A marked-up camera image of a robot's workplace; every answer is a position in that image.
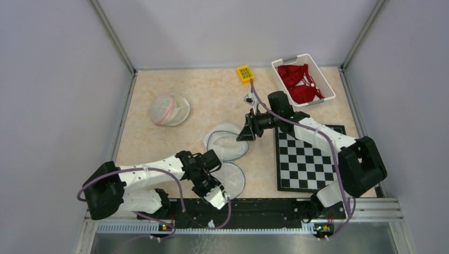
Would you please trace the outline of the red satin bra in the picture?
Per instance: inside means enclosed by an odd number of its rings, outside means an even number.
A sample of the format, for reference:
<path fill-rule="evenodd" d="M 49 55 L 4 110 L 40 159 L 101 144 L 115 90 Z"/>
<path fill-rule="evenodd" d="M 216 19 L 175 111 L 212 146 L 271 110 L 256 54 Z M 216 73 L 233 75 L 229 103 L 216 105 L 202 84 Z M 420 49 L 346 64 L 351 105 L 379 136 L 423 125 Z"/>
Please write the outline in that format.
<path fill-rule="evenodd" d="M 277 72 L 291 98 L 296 103 L 309 103 L 316 98 L 325 98 L 310 75 L 308 64 L 300 66 L 281 65 L 278 66 Z"/>

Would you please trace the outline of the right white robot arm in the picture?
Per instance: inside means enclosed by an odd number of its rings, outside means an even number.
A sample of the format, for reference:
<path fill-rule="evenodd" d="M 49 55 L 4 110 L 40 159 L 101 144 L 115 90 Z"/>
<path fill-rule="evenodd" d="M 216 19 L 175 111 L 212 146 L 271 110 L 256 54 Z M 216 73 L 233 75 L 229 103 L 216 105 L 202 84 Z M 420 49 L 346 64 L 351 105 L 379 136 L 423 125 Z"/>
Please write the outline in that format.
<path fill-rule="evenodd" d="M 245 125 L 237 141 L 254 141 L 266 129 L 280 129 L 331 154 L 337 179 L 312 195 L 310 210 L 315 217 L 325 218 L 336 203 L 347 205 L 349 197 L 358 198 L 386 179 L 387 170 L 372 138 L 341 134 L 305 112 L 294 111 L 287 94 L 282 91 L 269 94 L 268 100 L 270 107 L 261 113 L 258 107 L 264 103 L 258 95 L 250 92 L 245 96 L 245 103 L 252 109 L 245 115 Z"/>

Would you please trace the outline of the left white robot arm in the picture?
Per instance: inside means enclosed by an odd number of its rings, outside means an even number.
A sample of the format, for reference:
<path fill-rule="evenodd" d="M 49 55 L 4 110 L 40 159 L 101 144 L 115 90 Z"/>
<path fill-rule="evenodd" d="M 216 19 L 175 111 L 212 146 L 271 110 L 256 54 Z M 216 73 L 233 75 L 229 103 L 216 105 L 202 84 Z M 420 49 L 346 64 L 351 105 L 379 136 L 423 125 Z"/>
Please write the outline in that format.
<path fill-rule="evenodd" d="M 221 166 L 213 150 L 180 151 L 159 161 L 131 166 L 117 166 L 107 161 L 83 183 L 77 198 L 86 202 L 93 220 L 117 212 L 144 212 L 163 219 L 169 214 L 170 201 L 168 194 L 156 185 L 173 181 L 179 186 L 181 181 L 188 180 L 199 198 L 220 210 L 230 197 L 211 172 Z"/>

